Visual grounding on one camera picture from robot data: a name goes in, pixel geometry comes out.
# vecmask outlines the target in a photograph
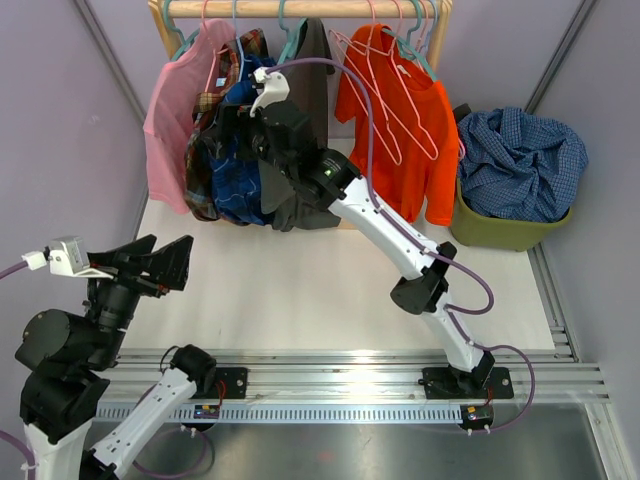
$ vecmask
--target clothing rack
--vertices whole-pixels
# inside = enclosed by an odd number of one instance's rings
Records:
[[[165,0],[148,0],[151,14],[169,58],[180,48],[178,34],[169,30],[162,18]],[[201,18],[203,1],[175,0],[169,4],[168,17],[173,26],[174,18]],[[418,2],[422,8],[422,18],[435,16],[428,0]],[[437,69],[442,45],[449,26],[453,0],[435,0],[438,7],[438,23],[431,33],[427,50],[427,61],[433,70]],[[416,17],[414,4],[409,0],[399,0],[402,16]],[[278,18],[279,0],[239,0],[236,3],[237,18]],[[211,0],[207,4],[206,17],[231,18],[233,3],[230,0]],[[398,6],[391,0],[374,0],[376,18],[398,18]],[[284,17],[326,17],[326,18],[371,18],[371,7],[365,0],[287,0]]]

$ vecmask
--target pink shirt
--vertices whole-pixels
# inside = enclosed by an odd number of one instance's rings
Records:
[[[143,127],[149,196],[167,203],[176,213],[189,212],[184,201],[184,155],[193,131],[191,113],[196,95],[205,89],[213,49],[220,50],[236,35],[224,20],[207,20],[206,25],[208,36],[200,28],[192,47],[177,61],[162,67]]]

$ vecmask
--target orange shirt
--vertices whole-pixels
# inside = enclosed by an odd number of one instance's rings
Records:
[[[384,52],[388,51],[393,37],[382,31],[383,28],[388,27],[381,24],[361,27],[351,40],[366,44],[371,28],[374,29],[371,40],[372,48]],[[364,47],[358,47],[358,50],[364,51]],[[361,79],[373,86],[366,57],[352,47],[348,48],[347,57],[345,66],[354,70]],[[397,48],[393,57],[371,52],[370,61],[383,100],[433,157],[435,155],[433,146],[426,134],[419,128],[415,112],[391,62],[394,61],[396,65],[402,67],[399,69],[400,75],[402,75],[418,110],[420,125],[431,134],[431,138],[439,150],[437,159],[431,160],[398,121],[388,113],[389,130],[395,135],[400,146],[402,163],[399,166],[395,164],[377,134],[374,133],[373,186],[378,194],[409,222],[418,218],[426,197],[428,200],[427,221],[436,225],[448,226],[453,214],[456,170],[458,168],[458,132],[447,93],[440,82],[434,83],[429,75],[417,65],[400,57]],[[356,118],[356,143],[349,159],[366,175],[369,133],[367,112],[360,106],[356,97],[356,95],[362,96],[360,89],[355,83],[353,86],[357,93],[354,92],[347,75],[343,73],[340,78],[336,118],[342,123],[353,117]],[[387,131],[382,104],[376,97],[375,90],[368,87],[367,90],[373,104],[375,125],[391,152],[395,154],[396,147]]]

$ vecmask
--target black bracket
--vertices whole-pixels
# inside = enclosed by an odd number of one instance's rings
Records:
[[[418,383],[424,387],[428,400],[487,400],[489,389],[494,400],[514,397],[511,375],[506,367],[494,367],[484,385],[475,390],[461,388],[451,367],[424,368]]]
[[[438,246],[438,253],[453,260],[457,249],[450,242]],[[422,270],[422,276],[413,280],[402,277],[391,291],[391,299],[405,312],[420,315],[422,312],[433,313],[442,294],[449,290],[449,283],[444,276],[449,264],[434,260],[430,268]]]
[[[216,367],[216,374],[213,378],[213,386],[206,392],[198,392],[194,399],[219,399],[216,384],[224,382],[226,393],[225,400],[244,400],[247,398],[247,382],[249,370],[243,367]]]

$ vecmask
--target metal frame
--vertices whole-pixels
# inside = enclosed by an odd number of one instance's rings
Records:
[[[87,1],[71,0],[71,2],[76,6],[86,28],[112,70],[115,81],[142,123],[144,110]],[[583,0],[576,10],[527,104],[528,112],[533,112],[544,97],[597,2],[598,0]],[[144,204],[139,211],[140,221],[143,212]],[[621,442],[619,428],[613,417],[612,405],[602,374],[596,364],[580,361],[582,357],[571,333],[570,319],[564,314],[543,247],[541,245],[535,247],[529,252],[529,257],[556,346],[553,354],[533,352],[530,355],[538,382],[534,402],[536,404],[567,402],[584,404],[609,478],[635,478],[629,453]],[[135,404],[140,395],[160,377],[157,367],[163,353],[159,350],[124,349],[121,352],[118,367],[105,372],[105,376],[112,380],[112,384],[100,405],[96,420],[114,421],[126,416],[128,406]],[[294,412],[296,409],[300,410],[300,406],[311,405],[314,408],[322,407],[325,411],[328,409],[344,412],[349,407],[363,405],[367,406],[369,411],[377,412],[378,416],[373,419],[373,423],[390,423],[391,417],[386,417],[385,420],[383,415],[390,416],[398,409],[416,411],[417,408],[417,411],[433,412],[441,408],[453,408],[454,412],[456,409],[454,403],[428,402],[422,388],[417,385],[417,379],[420,378],[420,372],[424,366],[444,364],[442,352],[216,351],[215,355],[221,366],[243,365],[250,369],[248,397],[242,402],[226,402],[230,412],[246,412],[257,407],[270,411]],[[521,403],[530,387],[524,364],[517,357],[499,353],[497,361],[499,365],[512,369],[516,398],[511,403]],[[230,413],[228,418],[222,418],[221,421],[238,421],[238,418],[233,418],[235,415]],[[267,417],[267,415],[256,415],[255,418],[249,418],[249,421],[273,423],[273,419]],[[347,415],[338,420],[353,423]],[[410,420],[411,423],[420,423],[416,422],[415,418]],[[319,423],[319,419],[314,419],[313,423]]]
[[[591,15],[591,12],[593,12],[593,9],[598,2],[599,0],[582,0],[582,3],[580,3],[576,9],[573,18],[569,22],[569,25],[560,40],[560,43],[558,43],[558,46],[556,47],[555,52],[553,52],[542,77],[538,81],[536,88],[533,90],[533,93],[527,102],[525,107],[525,111],[527,113],[534,113],[538,108],[538,105],[540,105],[540,102],[547,93],[551,82],[553,82],[553,79],[560,71],[564,61],[569,56],[571,48],[575,44],[578,35],[582,31],[585,23]]]

